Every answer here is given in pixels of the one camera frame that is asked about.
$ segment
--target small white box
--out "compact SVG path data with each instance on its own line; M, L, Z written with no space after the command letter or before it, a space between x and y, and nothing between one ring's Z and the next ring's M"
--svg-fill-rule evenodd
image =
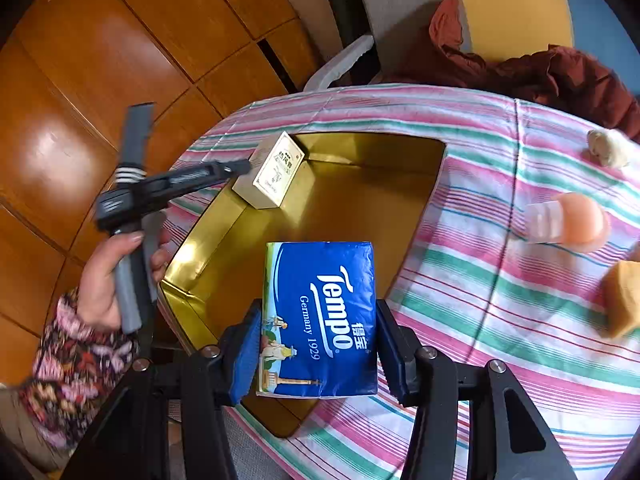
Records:
M280 207L304 156L286 132L269 136L249 158L252 170L239 176L232 189L256 209Z

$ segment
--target sponge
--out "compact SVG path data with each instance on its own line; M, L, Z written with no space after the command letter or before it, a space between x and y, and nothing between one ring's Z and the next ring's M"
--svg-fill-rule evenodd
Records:
M620 261L604 277L609 335L619 337L640 326L640 262Z

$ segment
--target tempo tissue pack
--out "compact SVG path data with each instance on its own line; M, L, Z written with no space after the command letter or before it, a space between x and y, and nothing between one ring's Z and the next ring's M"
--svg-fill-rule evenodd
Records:
M267 244L261 335L259 395L375 394L371 243Z

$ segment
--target red cloth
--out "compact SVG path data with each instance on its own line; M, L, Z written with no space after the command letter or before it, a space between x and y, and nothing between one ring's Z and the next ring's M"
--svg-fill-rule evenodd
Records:
M640 105L616 75L595 58L566 46L490 65L460 52L458 0L443 0L429 27L386 81L488 90L564 110L640 143Z

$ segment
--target small plush toy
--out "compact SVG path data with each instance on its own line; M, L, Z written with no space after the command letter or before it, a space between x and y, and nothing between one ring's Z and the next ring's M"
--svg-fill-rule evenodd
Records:
M609 337L640 328L640 243L628 257L609 269L602 282Z
M635 149L631 141L618 130L590 130L587 133L587 144L589 151L601 165L614 169L626 166Z

